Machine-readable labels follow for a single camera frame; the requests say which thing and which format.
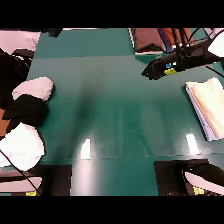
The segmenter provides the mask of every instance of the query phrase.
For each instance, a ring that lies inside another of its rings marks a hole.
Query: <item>black garment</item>
[[[34,96],[23,94],[17,98],[4,112],[2,120],[10,120],[6,133],[15,129],[20,122],[37,127],[48,112],[45,102]]]
[[[0,108],[6,109],[12,102],[12,91],[26,80],[29,67],[19,58],[0,49]]]

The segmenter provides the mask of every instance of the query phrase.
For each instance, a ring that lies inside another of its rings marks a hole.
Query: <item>brown cloth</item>
[[[176,44],[175,44],[175,41],[174,41],[174,38],[173,38],[173,33],[172,33],[171,28],[162,28],[162,29],[163,29],[163,31],[164,31],[166,37],[167,37],[168,40],[170,41],[171,46],[172,46],[172,45],[176,45]],[[191,36],[190,28],[184,28],[184,30],[185,30],[185,33],[186,33],[188,39],[189,39],[189,37]],[[182,41],[181,41],[181,37],[180,37],[180,32],[179,32],[178,29],[176,29],[176,34],[177,34],[178,42],[179,42],[179,43],[182,43]]]
[[[5,136],[10,120],[2,120],[4,110],[0,109],[0,136]]]
[[[162,49],[163,42],[157,28],[135,28],[136,51],[154,45]]]

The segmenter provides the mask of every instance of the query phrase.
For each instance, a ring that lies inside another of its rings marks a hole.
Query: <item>pile of clothes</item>
[[[20,170],[27,171],[34,167],[45,153],[36,127],[48,113],[45,101],[49,99],[52,89],[53,82],[46,77],[22,82],[12,91],[13,102],[2,116],[8,126],[6,135],[0,141],[0,150]],[[0,167],[9,165],[0,153]]]
[[[186,90],[208,141],[224,138],[224,90],[217,78],[187,82]]]
[[[184,28],[184,31],[189,39],[190,28]],[[162,54],[163,51],[171,53],[176,48],[171,28],[129,28],[129,33],[136,55]],[[182,40],[178,29],[176,34],[181,45]]]

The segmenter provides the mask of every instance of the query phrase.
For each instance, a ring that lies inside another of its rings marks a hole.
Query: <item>yellow label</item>
[[[37,195],[36,191],[26,192],[26,196],[36,196],[36,195]]]
[[[177,73],[174,68],[170,68],[164,71],[166,75],[171,75]]]
[[[199,187],[193,186],[193,188],[194,188],[195,195],[204,194],[205,193],[205,191],[203,189],[199,188]]]

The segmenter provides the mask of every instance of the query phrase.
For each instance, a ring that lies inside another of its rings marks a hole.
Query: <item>green tabletop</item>
[[[158,195],[155,160],[224,165],[222,154],[211,155],[224,141],[206,141],[185,90],[216,73],[201,67],[149,81],[140,74],[154,59],[134,56],[125,28],[41,35],[28,79],[55,84],[39,128],[41,163],[73,164],[72,195]]]

